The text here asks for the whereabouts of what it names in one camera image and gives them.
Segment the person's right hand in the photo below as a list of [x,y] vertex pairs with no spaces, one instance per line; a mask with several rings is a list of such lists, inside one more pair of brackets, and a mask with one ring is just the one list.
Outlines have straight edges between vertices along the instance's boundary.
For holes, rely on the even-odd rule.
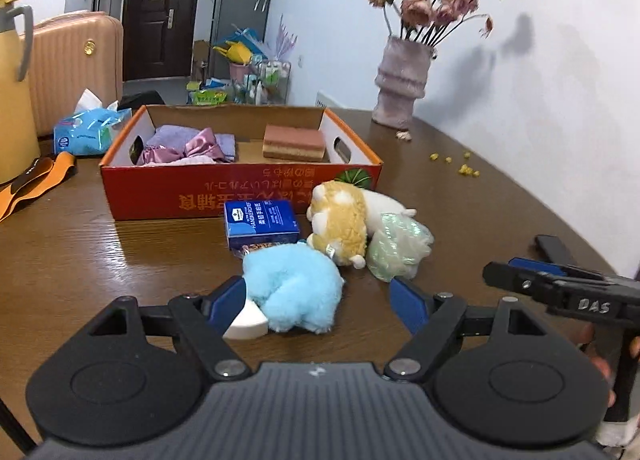
[[[577,337],[577,346],[590,358],[593,365],[595,365],[602,376],[605,377],[606,380],[610,380],[612,376],[611,367],[608,365],[608,362],[600,357],[596,352],[596,338],[594,334],[596,330],[594,330],[593,324],[586,324],[582,331],[579,333]],[[639,360],[639,337],[634,338],[629,344],[629,356],[631,358]],[[613,391],[610,391],[610,396],[608,396],[608,407],[612,407],[616,399],[616,395]]]

